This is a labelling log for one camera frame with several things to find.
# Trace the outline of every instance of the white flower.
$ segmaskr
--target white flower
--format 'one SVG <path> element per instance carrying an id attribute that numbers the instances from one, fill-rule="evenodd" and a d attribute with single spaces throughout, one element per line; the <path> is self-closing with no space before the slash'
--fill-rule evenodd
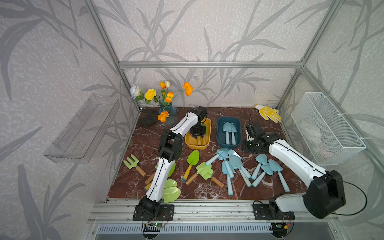
<path id="1" fill-rule="evenodd" d="M 131 97 L 133 99 L 137 98 L 140 94 L 141 94 L 141 91 L 140 91 L 140 88 L 138 86 L 135 86 L 133 85 L 131 87 L 131 89 L 129 90 L 130 94 L 131 94 Z"/>

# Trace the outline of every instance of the blue vase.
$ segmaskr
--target blue vase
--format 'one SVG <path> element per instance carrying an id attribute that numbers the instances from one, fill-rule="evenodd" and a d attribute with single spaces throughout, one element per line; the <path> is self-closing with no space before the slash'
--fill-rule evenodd
<path id="1" fill-rule="evenodd" d="M 160 105 L 159 114 L 164 111 L 168 111 L 169 113 L 169 117 L 166 122 L 164 122 L 164 125 L 167 127 L 174 127 L 177 124 L 177 109 L 172 105 L 172 103 L 165 107 Z"/>

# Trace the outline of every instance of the yellow tray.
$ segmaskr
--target yellow tray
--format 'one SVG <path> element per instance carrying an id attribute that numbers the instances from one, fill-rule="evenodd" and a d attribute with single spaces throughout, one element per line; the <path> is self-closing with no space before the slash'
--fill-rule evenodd
<path id="1" fill-rule="evenodd" d="M 198 150 L 204 150 L 208 147 L 209 142 L 211 140 L 211 126 L 212 122 L 209 120 L 209 118 L 206 119 L 204 124 L 207 126 L 206 134 L 203 138 L 200 139 L 201 145 L 197 145 L 197 139 L 192 137 L 191 134 L 189 134 L 189 131 L 187 132 L 187 135 L 185 136 L 185 143 L 188 145 L 191 149 L 198 149 Z"/>

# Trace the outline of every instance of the wire mesh basket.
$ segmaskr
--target wire mesh basket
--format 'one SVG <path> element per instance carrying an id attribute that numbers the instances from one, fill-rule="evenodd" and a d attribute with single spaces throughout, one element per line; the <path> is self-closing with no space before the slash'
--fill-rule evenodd
<path id="1" fill-rule="evenodd" d="M 338 165 L 366 148 L 323 93 L 305 93 L 291 115 L 319 165 Z"/>

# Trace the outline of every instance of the marble table surface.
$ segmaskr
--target marble table surface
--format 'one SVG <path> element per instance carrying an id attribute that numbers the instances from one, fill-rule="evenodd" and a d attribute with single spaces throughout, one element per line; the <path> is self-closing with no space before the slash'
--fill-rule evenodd
<path id="1" fill-rule="evenodd" d="M 181 120 L 189 108 L 177 108 L 178 118 Z M 245 125 L 249 124 L 249 116 L 252 116 L 253 122 L 259 122 L 265 132 L 276 132 L 281 137 L 285 138 L 279 123 L 274 123 L 271 120 L 265 121 L 255 108 L 207 108 L 208 118 L 212 122 L 211 140 L 207 149 L 199 150 L 199 162 L 207 161 L 216 154 L 216 150 L 220 147 L 216 141 L 217 120 L 221 116 L 231 116 L 240 119 L 242 125 L 242 139 L 245 139 Z M 160 140 L 160 135 L 166 129 L 160 121 L 152 124 L 149 127 L 136 126 L 132 139 L 128 146 L 124 159 L 131 154 L 135 155 L 139 160 L 139 166 L 147 173 L 146 177 L 142 177 L 136 169 L 128 169 L 123 163 L 120 166 L 117 178 L 109 193 L 109 198 L 119 199 L 141 199 L 146 190 L 145 181 L 155 172 L 155 166 L 158 161 L 153 147 L 156 152 Z M 182 176 L 187 170 L 189 164 L 187 162 L 188 155 L 193 149 L 188 148 L 183 140 L 183 152 L 178 161 L 174 173 L 169 177 L 177 182 L 177 187 L 181 190 L 179 199 L 250 199 L 250 200 L 268 200 L 275 196 L 285 194 L 281 185 L 279 176 L 274 173 L 272 176 L 268 174 L 263 178 L 261 183 L 254 188 L 247 187 L 238 170 L 235 170 L 235 177 L 232 178 L 233 195 L 229 196 L 227 191 L 227 177 L 222 173 L 222 162 L 215 160 L 212 164 L 214 170 L 213 176 L 224 183 L 224 188 L 220 188 L 211 179 L 204 180 L 198 176 L 191 184 L 186 185 L 182 181 Z M 242 157 L 244 167 L 250 174 L 256 168 L 257 163 L 255 157 L 257 154 L 244 153 L 241 151 L 241 145 L 235 151 Z M 275 157 L 267 154 L 268 159 L 274 159 L 283 167 L 281 172 L 284 176 L 291 192 L 290 194 L 306 192 L 305 184 L 300 178 L 294 174 L 287 166 L 280 162 Z M 189 176 L 192 176 L 196 169 L 192 167 Z"/>

